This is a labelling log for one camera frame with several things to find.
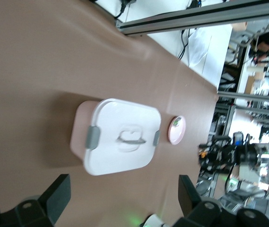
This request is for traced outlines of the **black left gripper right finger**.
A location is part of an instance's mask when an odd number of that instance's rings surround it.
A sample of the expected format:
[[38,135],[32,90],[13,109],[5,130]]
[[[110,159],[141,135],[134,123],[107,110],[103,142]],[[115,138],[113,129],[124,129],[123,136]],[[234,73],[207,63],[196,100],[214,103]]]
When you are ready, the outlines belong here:
[[212,201],[203,201],[188,175],[178,180],[178,201],[183,217],[177,227],[215,227],[221,215],[220,207]]

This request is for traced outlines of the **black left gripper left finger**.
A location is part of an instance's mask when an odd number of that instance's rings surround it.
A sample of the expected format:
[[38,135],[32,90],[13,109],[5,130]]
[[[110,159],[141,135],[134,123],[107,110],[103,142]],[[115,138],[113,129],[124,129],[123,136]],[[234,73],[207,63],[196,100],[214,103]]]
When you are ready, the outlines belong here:
[[16,206],[21,227],[53,227],[71,199],[70,175],[61,174],[36,200]]

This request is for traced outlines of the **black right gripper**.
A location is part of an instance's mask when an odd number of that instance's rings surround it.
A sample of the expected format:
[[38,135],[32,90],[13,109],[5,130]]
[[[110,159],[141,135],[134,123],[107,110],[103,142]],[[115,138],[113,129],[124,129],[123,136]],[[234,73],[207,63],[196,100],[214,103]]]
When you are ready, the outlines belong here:
[[235,161],[235,145],[232,145],[231,139],[227,140],[214,140],[213,143],[199,144],[199,153],[214,153],[216,155],[213,159],[200,160],[201,170],[212,170],[215,167],[226,165],[233,166]]

